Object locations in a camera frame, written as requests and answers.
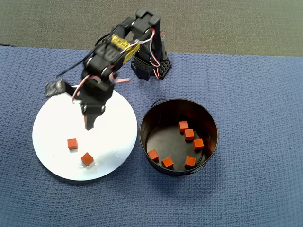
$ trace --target wire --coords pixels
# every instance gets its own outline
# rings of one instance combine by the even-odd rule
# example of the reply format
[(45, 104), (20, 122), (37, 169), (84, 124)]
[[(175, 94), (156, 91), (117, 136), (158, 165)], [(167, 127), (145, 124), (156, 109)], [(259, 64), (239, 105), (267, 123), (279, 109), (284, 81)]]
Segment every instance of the wire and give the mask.
[(102, 36), (101, 38), (99, 38), (98, 41), (96, 42), (95, 46), (97, 46), (102, 41), (102, 39), (104, 39), (105, 37), (107, 37), (109, 35), (110, 35), (110, 33), (108, 33), (108, 34)]
[(16, 46), (14, 46), (14, 45), (10, 45), (10, 44), (2, 44), (2, 43), (0, 43), (0, 46), (12, 46), (12, 47), (16, 47)]
[(164, 39), (164, 37), (165, 37), (165, 35), (166, 35), (166, 33), (165, 32), (161, 32), (164, 36), (161, 38), (161, 40), (163, 40)]
[[(102, 36), (99, 40), (104, 39), (105, 37), (109, 36), (109, 34), (106, 34), (104, 36)], [(99, 46), (96, 45), (94, 47), (94, 49), (92, 49), (81, 61), (77, 62), (76, 64), (72, 65), (71, 67), (69, 67), (68, 69), (62, 71), (61, 73), (59, 73), (57, 76), (55, 76), (55, 81), (57, 80), (58, 77), (62, 76), (63, 74), (65, 74), (66, 72), (68, 72), (69, 70), (72, 70), (73, 68), (75, 68), (77, 65), (81, 64), (82, 62), (84, 62)]]
[(156, 58), (156, 56), (153, 54), (153, 52), (152, 52), (152, 43), (153, 43), (153, 37), (155, 36), (155, 33), (156, 33), (156, 31), (155, 31), (155, 29), (154, 28), (150, 28), (151, 29), (151, 31), (152, 31), (152, 35), (151, 35), (151, 42), (150, 42), (150, 52), (151, 52), (151, 55), (152, 55), (152, 57), (154, 58), (154, 60), (157, 62), (157, 64), (158, 65), (156, 65), (155, 63), (153, 63), (152, 61), (150, 61), (150, 63), (153, 65), (153, 66), (155, 66), (155, 67), (159, 67), (160, 66), (160, 62), (157, 60), (157, 58)]
[(74, 94), (73, 94), (72, 97), (71, 97), (71, 102), (72, 102), (72, 103), (74, 102), (74, 100), (75, 100), (75, 98), (76, 98), (76, 95), (77, 95), (78, 91), (80, 90), (80, 87), (82, 87), (82, 85), (84, 84), (84, 82), (85, 82), (89, 77), (90, 77), (90, 75), (87, 75), (87, 76), (83, 79), (83, 81), (81, 81), (81, 83), (79, 84), (79, 86), (76, 88)]

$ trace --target blue tablecloth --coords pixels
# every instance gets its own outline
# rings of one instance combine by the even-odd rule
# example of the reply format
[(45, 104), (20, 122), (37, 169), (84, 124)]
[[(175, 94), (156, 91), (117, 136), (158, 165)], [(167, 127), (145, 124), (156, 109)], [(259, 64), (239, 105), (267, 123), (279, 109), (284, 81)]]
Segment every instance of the blue tablecloth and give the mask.
[[(171, 53), (163, 81), (127, 63), (116, 86), (138, 123), (160, 98), (203, 105), (217, 151), (193, 175), (151, 167), (139, 139), (113, 173), (73, 182), (49, 172), (32, 145), (45, 83), (87, 51), (0, 47), (0, 226), (303, 226), (303, 58)], [(65, 75), (79, 83), (82, 67)]]

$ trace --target white wire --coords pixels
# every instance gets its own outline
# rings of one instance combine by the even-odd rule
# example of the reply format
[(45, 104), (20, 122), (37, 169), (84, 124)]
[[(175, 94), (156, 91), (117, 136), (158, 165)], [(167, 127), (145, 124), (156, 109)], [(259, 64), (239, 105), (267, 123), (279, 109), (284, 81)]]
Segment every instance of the white wire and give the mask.
[[(150, 30), (151, 30), (151, 37), (149, 38), (149, 39), (146, 39), (146, 40), (144, 40), (144, 41), (139, 41), (139, 40), (137, 40), (136, 42), (134, 42), (133, 44), (131, 44), (131, 45), (129, 45), (128, 47), (126, 47), (124, 50), (122, 50), (121, 52), (120, 52), (120, 54), (123, 54), (127, 49), (129, 49), (129, 48), (131, 48), (131, 47), (133, 47), (133, 46), (135, 46), (135, 45), (137, 45), (137, 44), (144, 44), (144, 43), (147, 43), (147, 42), (149, 42), (150, 41), (150, 45), (149, 45), (149, 47), (150, 47), (150, 52), (151, 52), (151, 55), (152, 55), (152, 57), (154, 58), (154, 60), (157, 62), (157, 64), (155, 64), (155, 63), (153, 63), (152, 61), (150, 61), (150, 63), (153, 65), (153, 66), (155, 66), (155, 67), (159, 67), (160, 66), (160, 62), (157, 60), (157, 58), (156, 58), (156, 56), (153, 54), (153, 52), (152, 52), (152, 42), (153, 42), (153, 38), (154, 38), (154, 36), (155, 36), (155, 29), (154, 28), (150, 28)], [(159, 68), (157, 68), (157, 72), (156, 72), (156, 70), (154, 69), (154, 73), (155, 73), (155, 75), (156, 75), (156, 77), (159, 79), (160, 78), (160, 75), (159, 75)]]
[(152, 40), (150, 42), (150, 52), (151, 52), (152, 57), (154, 58), (154, 60), (157, 62), (158, 65), (154, 64), (152, 61), (150, 61), (150, 63), (153, 66), (155, 66), (155, 67), (159, 67), (160, 66), (160, 62), (157, 60), (156, 56), (152, 52), (152, 41), (153, 41), (153, 37), (155, 36), (156, 32), (155, 32), (155, 29), (153, 29), (153, 28), (151, 28), (151, 29), (152, 29), (152, 35), (151, 35)]
[(82, 85), (84, 84), (84, 82), (90, 77), (90, 75), (87, 75), (83, 81), (81, 81), (81, 83), (79, 84), (79, 86), (77, 87), (77, 89), (75, 90), (74, 94), (71, 97), (71, 101), (72, 103), (74, 103), (75, 97), (77, 95), (77, 93), (79, 92), (80, 87), (82, 87)]
[(150, 40), (152, 40), (152, 38), (154, 37), (154, 35), (155, 35), (155, 32), (152, 31), (151, 37), (150, 37), (149, 39), (146, 39), (146, 40), (144, 40), (144, 41), (139, 41), (139, 40), (137, 40), (136, 42), (134, 42), (133, 44), (129, 45), (129, 46), (126, 47), (124, 50), (122, 50), (122, 51), (120, 52), (120, 54), (123, 54), (127, 49), (129, 49), (130, 47), (133, 47), (133, 46), (135, 46), (135, 45), (137, 45), (137, 44), (144, 44), (144, 43), (149, 42)]

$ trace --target robotic arm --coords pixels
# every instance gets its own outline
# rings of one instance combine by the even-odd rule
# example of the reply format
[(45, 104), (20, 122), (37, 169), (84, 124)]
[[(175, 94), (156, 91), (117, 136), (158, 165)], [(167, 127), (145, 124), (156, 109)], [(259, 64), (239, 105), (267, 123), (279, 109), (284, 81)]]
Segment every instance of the robotic arm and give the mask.
[[(125, 40), (130, 32), (134, 33), (131, 42)], [(139, 79), (149, 80), (152, 75), (159, 79), (165, 78), (171, 62), (167, 58), (160, 33), (160, 17), (145, 8), (139, 9), (136, 19), (128, 17), (117, 25), (110, 34), (105, 35), (108, 38), (97, 42), (95, 48), (76, 64), (83, 62), (84, 65), (82, 82), (77, 88), (64, 80), (55, 79), (54, 83), (46, 84), (46, 97), (66, 92), (72, 96), (72, 101), (81, 100), (85, 127), (90, 130), (95, 119), (104, 113), (105, 103), (112, 96), (117, 71), (133, 55), (131, 67)]]

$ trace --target gray carpet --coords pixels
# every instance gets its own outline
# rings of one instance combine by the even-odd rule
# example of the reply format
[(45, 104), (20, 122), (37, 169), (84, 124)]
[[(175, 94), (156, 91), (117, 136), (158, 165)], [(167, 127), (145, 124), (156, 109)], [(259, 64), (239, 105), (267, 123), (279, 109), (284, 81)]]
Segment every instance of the gray carpet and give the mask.
[(0, 0), (0, 43), (91, 49), (141, 6), (168, 52), (303, 56), (302, 0)]

